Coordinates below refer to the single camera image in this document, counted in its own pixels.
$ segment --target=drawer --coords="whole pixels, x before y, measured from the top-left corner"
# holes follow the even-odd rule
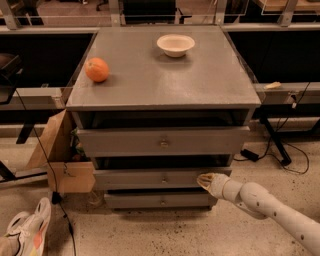
[[[98,190],[196,188],[197,177],[202,173],[225,173],[227,168],[135,169],[98,170],[94,172]]]
[[[239,153],[249,128],[79,130],[88,157]]]
[[[112,209],[169,208],[169,207],[208,207],[212,208],[217,199],[207,192],[163,192],[105,194],[107,206]]]

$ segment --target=white bowl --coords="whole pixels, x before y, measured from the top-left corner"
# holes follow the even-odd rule
[[[171,34],[160,37],[157,45],[170,57],[182,57],[195,42],[190,36]]]

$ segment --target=floor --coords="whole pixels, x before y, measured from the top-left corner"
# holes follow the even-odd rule
[[[299,121],[289,122],[300,127]],[[268,135],[258,123],[251,124],[245,148],[262,155]],[[303,150],[310,167],[306,174],[292,174],[267,156],[258,162],[233,161],[231,177],[253,181],[280,201],[320,222],[320,140],[318,136],[286,140]],[[1,160],[19,171],[37,142],[30,137],[24,146],[14,145],[14,134],[0,139]],[[302,172],[306,157],[285,146],[293,162],[289,168]],[[272,144],[269,153],[280,158]],[[41,197],[51,198],[46,176],[0,184],[0,232],[23,210],[34,211]],[[311,255],[272,219],[256,220],[234,205],[219,200],[211,211],[204,209],[122,210],[94,206],[90,194],[64,194],[62,206],[74,228],[78,256],[105,255]],[[59,205],[52,205],[44,255],[74,254],[67,219]]]

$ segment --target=chair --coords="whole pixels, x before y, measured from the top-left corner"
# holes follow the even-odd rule
[[[102,0],[99,4],[97,4],[96,11],[97,11],[97,12],[101,11],[101,10],[100,10],[100,6],[101,6],[101,5],[104,5],[104,4],[108,4],[108,3],[109,3],[108,0]]]
[[[176,12],[179,24],[192,15],[176,7],[176,0],[123,0],[123,15],[126,24],[174,24]]]

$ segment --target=power cord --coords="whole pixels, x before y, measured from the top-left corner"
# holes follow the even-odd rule
[[[293,98],[293,100],[294,100],[294,102],[293,102],[293,104],[292,104],[292,108],[293,108],[293,109],[296,109],[296,107],[299,105],[299,103],[300,103],[300,101],[302,100],[302,98],[304,97],[304,95],[305,95],[305,93],[306,93],[306,91],[307,91],[310,83],[311,83],[311,82],[309,82],[309,83],[307,84],[307,86],[306,86],[306,88],[304,89],[304,91],[303,91],[303,93],[302,93],[299,101],[297,101],[295,95],[292,95],[292,96],[291,96],[291,97]],[[278,132],[281,128],[283,128],[283,126],[287,123],[287,121],[289,120],[289,118],[290,118],[290,117],[287,117],[287,118],[285,119],[285,121],[284,121],[281,125],[280,125],[281,118],[279,118],[279,120],[278,120],[278,122],[277,122],[277,126],[276,126],[275,132]],[[269,151],[270,145],[271,145],[271,139],[272,139],[272,138],[270,137],[269,140],[268,140],[268,143],[267,143],[266,150],[265,150],[265,152],[264,152],[264,154],[263,154],[262,156],[259,157],[259,155],[253,153],[252,151],[247,150],[247,149],[244,149],[244,150],[241,150],[240,154],[241,154],[243,157],[245,157],[245,159],[236,159],[236,158],[234,158],[234,160],[235,160],[235,161],[238,161],[238,162],[241,162],[241,161],[249,161],[249,160],[251,160],[251,161],[253,161],[253,162],[256,162],[256,161],[258,161],[258,160],[263,159],[263,158],[266,157],[266,156],[272,156],[273,158],[275,158],[275,159],[280,163],[281,167],[282,167],[285,171],[287,171],[287,172],[294,173],[294,174],[298,174],[298,175],[303,175],[303,174],[306,174],[306,173],[309,171],[310,161],[309,161],[308,155],[307,155],[303,150],[299,149],[299,148],[296,147],[296,146],[293,146],[292,144],[289,144],[289,143],[286,143],[286,142],[283,142],[283,141],[282,141],[282,143],[284,143],[284,144],[288,145],[289,147],[292,147],[292,148],[300,151],[300,152],[305,156],[306,161],[307,161],[307,167],[306,167],[306,169],[305,169],[304,171],[302,171],[302,172],[295,171],[295,170],[293,170],[293,169],[287,168],[286,166],[284,166],[284,165],[282,164],[282,161],[281,161],[279,158],[277,158],[274,154],[270,154],[270,153],[268,154],[268,151]]]
[[[5,77],[4,75],[1,75],[1,76],[2,76],[11,86],[13,86],[12,82],[11,82],[7,77]],[[23,109],[24,109],[25,111],[27,111],[26,105],[24,104],[24,102],[23,102],[23,100],[22,100],[22,97],[20,96],[18,90],[15,89],[15,92],[17,93],[17,95],[18,95],[18,97],[19,97],[19,100],[20,100],[20,102],[21,102],[21,104],[22,104],[22,106],[23,106]],[[76,255],[77,255],[77,251],[76,251],[76,245],[75,245],[73,227],[72,227],[71,221],[70,221],[70,219],[69,219],[69,217],[68,217],[68,214],[66,213],[66,211],[64,210],[64,208],[63,208],[62,205],[61,205],[62,198],[61,198],[59,192],[57,191],[58,182],[57,182],[56,174],[55,174],[55,172],[54,172],[54,170],[53,170],[53,168],[52,168],[52,166],[51,166],[51,164],[50,164],[50,161],[49,161],[49,158],[48,158],[48,156],[47,156],[47,153],[45,152],[45,149],[44,149],[44,147],[43,147],[43,145],[42,145],[42,143],[41,143],[40,137],[39,137],[39,135],[38,135],[35,127],[33,127],[33,131],[34,131],[34,133],[35,133],[35,135],[36,135],[36,138],[37,138],[37,140],[38,140],[38,142],[39,142],[39,145],[40,145],[40,147],[41,147],[41,149],[42,149],[42,151],[43,151],[43,154],[44,154],[44,156],[45,156],[45,158],[46,158],[46,161],[47,161],[47,163],[48,163],[48,165],[49,165],[49,169],[50,169],[50,171],[52,172],[53,177],[54,177],[54,182],[55,182],[55,189],[56,189],[56,191],[54,191],[53,194],[52,194],[52,204],[59,204],[61,210],[62,210],[63,213],[64,213],[64,216],[63,216],[63,217],[66,218],[67,221],[68,221],[68,229],[69,229],[69,232],[70,232],[70,235],[71,235],[71,238],[72,238],[74,255],[76,256]]]

